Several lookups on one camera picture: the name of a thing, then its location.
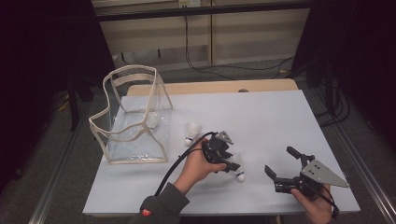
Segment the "human hand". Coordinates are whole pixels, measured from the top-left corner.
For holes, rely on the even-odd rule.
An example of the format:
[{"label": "human hand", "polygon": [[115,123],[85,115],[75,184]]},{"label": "human hand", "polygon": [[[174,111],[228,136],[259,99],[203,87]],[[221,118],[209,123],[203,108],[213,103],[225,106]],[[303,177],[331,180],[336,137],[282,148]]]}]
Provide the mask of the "human hand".
[{"label": "human hand", "polygon": [[[329,192],[325,188],[330,191],[330,185],[324,185],[320,193],[330,200]],[[306,198],[297,189],[292,189],[290,193],[305,209],[306,219],[309,224],[324,224],[332,220],[332,206],[318,195]]]},{"label": "human hand", "polygon": [[191,150],[180,176],[174,183],[174,186],[183,194],[189,192],[198,181],[205,179],[210,173],[222,171],[227,167],[225,163],[212,164],[206,161],[202,152],[203,142],[208,142],[208,140],[204,138]]}]

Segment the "electrical outlet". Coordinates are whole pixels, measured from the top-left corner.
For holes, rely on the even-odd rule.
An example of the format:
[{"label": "electrical outlet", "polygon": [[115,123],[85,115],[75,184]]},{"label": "electrical outlet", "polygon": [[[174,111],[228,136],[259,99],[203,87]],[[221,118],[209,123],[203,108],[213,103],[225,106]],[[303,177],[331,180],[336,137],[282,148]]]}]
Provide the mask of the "electrical outlet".
[{"label": "electrical outlet", "polygon": [[200,7],[201,0],[178,0],[179,7]]}]

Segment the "wire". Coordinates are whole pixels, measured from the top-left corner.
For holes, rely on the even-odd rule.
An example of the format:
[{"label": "wire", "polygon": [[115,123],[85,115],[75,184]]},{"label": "wire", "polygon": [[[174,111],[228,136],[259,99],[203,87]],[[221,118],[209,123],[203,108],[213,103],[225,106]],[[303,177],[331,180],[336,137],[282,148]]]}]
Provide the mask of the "wire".
[{"label": "wire", "polygon": [[67,91],[63,91],[63,92],[60,93],[60,94],[58,93],[58,96],[55,97],[55,99],[53,99],[51,102],[52,102],[52,103],[57,102],[57,101],[60,100],[62,97],[66,96],[67,93],[68,93]]},{"label": "wire", "polygon": [[52,100],[52,103],[51,103],[51,104],[54,105],[54,104],[55,104],[56,102],[58,102],[63,96],[67,96],[67,97],[65,97],[64,101],[62,102],[62,104],[61,104],[61,105],[58,105],[58,106],[56,106],[56,107],[54,107],[54,108],[52,108],[52,109],[50,110],[50,113],[54,112],[55,110],[63,111],[63,110],[66,109],[67,105],[69,105],[69,103],[70,103],[70,100],[69,100],[69,97],[68,97],[67,94],[68,94],[68,92],[65,91],[65,92],[62,93],[60,96],[56,97],[56,99]]},{"label": "wire", "polygon": [[[339,43],[335,46],[336,50],[334,50],[334,51],[333,51],[333,54],[329,57],[330,60],[334,60],[333,57],[336,55],[336,52],[340,50],[340,46],[341,46],[343,40],[346,38],[346,35],[347,35],[347,27],[349,26],[349,24],[350,24],[351,21],[352,21],[352,18],[353,18],[353,16],[354,16],[354,13],[355,13],[356,8],[357,8],[357,4],[358,4],[358,1],[357,1],[357,0],[353,0],[353,1],[352,1],[352,5],[351,5],[352,9],[350,10],[350,13],[349,13],[349,15],[348,15],[346,21],[344,20],[344,23],[345,23],[344,32],[341,34],[341,38],[340,38]],[[322,123],[322,124],[319,125],[321,128],[326,127],[326,126],[329,126],[329,125],[332,125],[332,124],[337,123],[337,122],[342,122],[342,121],[344,121],[345,119],[348,118],[348,116],[349,116],[349,114],[350,114],[350,105],[349,105],[349,101],[348,101],[348,99],[347,99],[347,95],[344,94],[344,96],[345,96],[345,98],[346,98],[346,105],[347,105],[347,112],[346,112],[346,115],[345,115],[343,118],[341,118],[341,119],[337,119],[338,116],[336,116],[336,117],[334,117],[333,119],[327,120],[326,122],[324,122],[324,123]],[[334,111],[337,107],[338,107],[338,104],[337,104],[337,106],[335,106],[334,108],[331,108],[331,109],[329,109],[329,110],[326,111],[326,112],[323,112],[323,113],[320,113],[319,115],[316,115],[317,119],[318,119],[319,117],[321,117],[321,116],[327,114],[327,113],[330,113],[330,112]]]},{"label": "wire", "polygon": [[201,142],[202,139],[207,137],[208,135],[215,135],[216,133],[206,133],[202,135],[198,140],[196,140],[181,156],[178,157],[178,159],[175,161],[175,163],[171,166],[171,168],[168,170],[166,175],[163,177],[163,181],[161,182],[160,186],[158,187],[157,191],[155,192],[155,196],[157,197],[160,195],[161,191],[163,190],[163,186],[166,183],[166,180],[168,180],[169,176],[175,171],[177,166],[193,151],[192,149],[199,143]]},{"label": "wire", "polygon": [[323,115],[326,115],[328,113],[332,113],[333,111],[335,111],[338,108],[338,106],[341,104],[341,97],[339,97],[339,91],[340,91],[340,87],[337,87],[337,91],[335,93],[335,105],[333,105],[332,108],[330,108],[324,112],[315,114],[316,119],[319,119],[320,117],[322,117]]},{"label": "wire", "polygon": [[309,188],[309,189],[311,189],[312,191],[314,191],[320,198],[322,198],[324,201],[326,201],[327,203],[329,203],[329,204],[333,207],[333,210],[332,210],[332,219],[336,220],[338,214],[340,213],[340,209],[338,209],[338,206],[335,205],[334,198],[333,198],[332,195],[330,194],[330,191],[329,191],[328,189],[325,188],[325,189],[327,190],[327,192],[329,193],[329,196],[330,196],[330,199],[328,199],[328,198],[327,198],[326,196],[324,196],[322,193],[320,193],[320,192],[317,191],[316,189],[312,188],[311,186],[309,186],[309,185],[306,184],[305,182],[304,182],[304,185],[305,185],[307,188]]},{"label": "wire", "polygon": [[201,148],[191,149],[189,154],[191,154],[193,151],[204,151],[204,150]]},{"label": "wire", "polygon": [[190,60],[190,53],[189,53],[189,21],[187,20],[187,16],[184,17],[184,22],[186,23],[186,61],[187,61],[187,64],[189,65],[189,67],[194,69],[195,71],[198,71],[201,73],[209,73],[209,74],[213,74],[213,75],[216,75],[219,77],[224,77],[229,80],[235,80],[233,78],[226,77],[226,76],[218,74],[218,73],[202,71],[202,70],[194,67],[194,65],[192,65],[191,60]]},{"label": "wire", "polygon": [[219,74],[219,73],[209,72],[209,71],[204,71],[204,70],[211,69],[211,68],[236,68],[236,69],[245,69],[245,70],[252,70],[252,71],[265,71],[265,70],[270,70],[270,69],[273,69],[273,68],[279,68],[276,76],[272,77],[272,78],[276,78],[276,77],[279,76],[280,66],[283,63],[287,62],[288,60],[294,58],[294,56],[291,56],[291,57],[289,57],[287,59],[284,59],[282,62],[280,62],[277,65],[266,67],[266,68],[248,68],[248,67],[242,67],[242,66],[236,66],[236,65],[212,65],[212,66],[207,66],[207,67],[196,68],[192,64],[191,59],[190,59],[190,52],[189,52],[189,21],[187,19],[187,16],[184,17],[184,22],[186,23],[186,61],[187,61],[187,64],[189,65],[190,68],[194,69],[195,71],[201,72],[201,73],[213,74],[213,75],[216,75],[216,76],[219,76],[219,77],[224,77],[226,79],[235,80],[233,78],[226,77],[226,76],[224,76],[222,74]]},{"label": "wire", "polygon": [[346,120],[346,119],[349,117],[349,114],[350,114],[350,104],[349,104],[349,100],[348,100],[348,98],[347,98],[347,95],[344,94],[344,97],[345,97],[345,99],[346,99],[346,114],[345,114],[344,117],[341,118],[341,119],[339,119],[339,117],[340,117],[340,116],[342,115],[342,113],[343,113],[344,103],[342,102],[341,95],[340,95],[339,93],[337,94],[337,97],[339,98],[340,104],[341,104],[340,111],[338,112],[338,114],[337,114],[334,118],[329,119],[329,120],[323,122],[322,124],[320,124],[320,125],[319,125],[320,128],[324,128],[324,127],[327,127],[327,126],[329,126],[329,125],[342,122],[342,121]]},{"label": "wire", "polygon": [[123,55],[123,52],[121,53],[121,60],[122,60],[124,63],[128,64],[128,63],[125,61],[125,57],[124,57],[124,55]]}]

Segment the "black sleeve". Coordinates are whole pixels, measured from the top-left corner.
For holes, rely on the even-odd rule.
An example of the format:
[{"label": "black sleeve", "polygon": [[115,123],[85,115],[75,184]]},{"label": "black sleeve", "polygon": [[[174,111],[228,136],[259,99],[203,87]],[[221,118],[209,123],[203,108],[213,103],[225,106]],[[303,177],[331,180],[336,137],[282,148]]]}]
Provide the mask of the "black sleeve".
[{"label": "black sleeve", "polygon": [[158,197],[149,196],[140,206],[129,224],[177,224],[181,210],[190,201],[175,186],[167,183],[165,189]]}]

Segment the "silver metal plate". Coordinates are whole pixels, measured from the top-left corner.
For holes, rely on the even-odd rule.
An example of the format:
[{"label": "silver metal plate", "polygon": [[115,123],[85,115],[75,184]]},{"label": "silver metal plate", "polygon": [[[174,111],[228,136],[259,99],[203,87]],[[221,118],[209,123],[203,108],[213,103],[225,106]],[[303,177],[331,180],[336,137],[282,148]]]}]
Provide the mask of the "silver metal plate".
[{"label": "silver metal plate", "polygon": [[231,140],[230,136],[224,131],[215,135],[215,137],[223,142],[233,145],[233,140]]},{"label": "silver metal plate", "polygon": [[349,188],[349,184],[340,176],[331,171],[318,160],[313,160],[301,171],[302,175],[311,178],[321,184],[329,184],[343,188]]}]

